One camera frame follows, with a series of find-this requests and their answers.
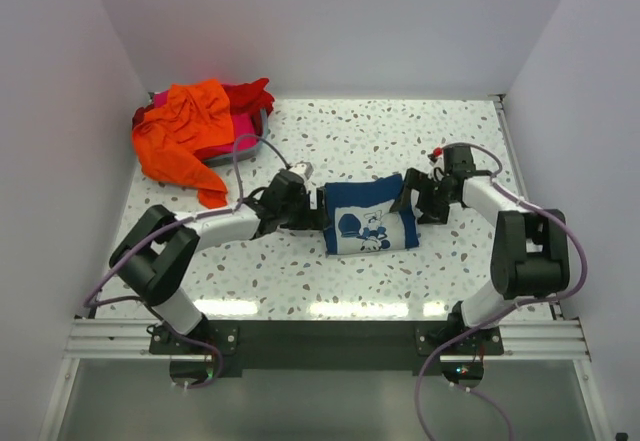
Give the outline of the grey laundry basket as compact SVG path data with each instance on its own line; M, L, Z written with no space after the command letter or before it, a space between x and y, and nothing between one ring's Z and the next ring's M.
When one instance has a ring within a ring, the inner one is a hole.
M233 115L232 120L237 135L254 134L264 137L269 134L268 113L261 109L258 114L249 116L248 114ZM203 159L203 163L210 167L217 167L232 164L233 160L243 161L254 156L261 142L255 137L246 137L238 142L237 147L233 143L211 148L209 156Z

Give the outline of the blue t-shirt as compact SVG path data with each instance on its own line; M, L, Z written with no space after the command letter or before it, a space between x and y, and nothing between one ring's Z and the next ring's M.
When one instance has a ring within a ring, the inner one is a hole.
M402 189L399 174L371 182L326 184L326 252L344 256L417 248L420 242L413 211L391 210Z

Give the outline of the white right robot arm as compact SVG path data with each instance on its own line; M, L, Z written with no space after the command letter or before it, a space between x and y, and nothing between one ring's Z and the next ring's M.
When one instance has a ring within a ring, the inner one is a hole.
M400 194L390 210L411 206L418 222L444 225L454 204L472 209L494 228L489 280L454 305L445 327L432 338L440 343L463 332L490 329L526 301L543 300L564 291L570 281L564 214L528 205L497 182L493 171L476 166L472 151L488 150L452 143L429 155L431 170L406 171Z

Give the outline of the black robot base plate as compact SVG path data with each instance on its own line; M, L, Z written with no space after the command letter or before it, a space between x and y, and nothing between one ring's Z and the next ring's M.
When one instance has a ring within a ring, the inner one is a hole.
M149 325L149 353L169 356L174 380L200 382L221 368L223 377L246 370L410 371L416 374L438 346L445 321L213 320L181 340Z

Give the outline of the orange t-shirt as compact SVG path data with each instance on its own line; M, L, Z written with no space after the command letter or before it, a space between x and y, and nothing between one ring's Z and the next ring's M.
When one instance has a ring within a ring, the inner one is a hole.
M235 140L230 101L215 79L172 85L166 102L140 108L132 142L143 174L164 184L192 188L207 208L227 205L227 187L199 157L203 150Z

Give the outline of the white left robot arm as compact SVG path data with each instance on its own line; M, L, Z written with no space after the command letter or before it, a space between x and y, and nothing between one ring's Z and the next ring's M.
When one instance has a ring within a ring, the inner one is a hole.
M162 205L143 214L109 259L109 267L173 332L197 341L213 339L208 319L181 287L195 253L247 242L277 229L321 230L326 215L311 208L309 162L280 170L265 188L235 208L197 212L180 219Z

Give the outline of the red t-shirt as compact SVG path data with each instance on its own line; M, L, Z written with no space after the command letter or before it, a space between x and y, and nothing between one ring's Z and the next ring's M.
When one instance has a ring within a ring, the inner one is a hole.
M274 97L267 91L268 83L269 80L266 78L236 85L220 83L229 98L231 116L237 114L249 114L253 116L258 114L261 109L265 109L269 116L273 110ZM148 106L142 108L147 107L153 108L154 106L151 102ZM240 140L249 136L259 138L254 134L235 135L235 140L232 141L234 147L237 147Z

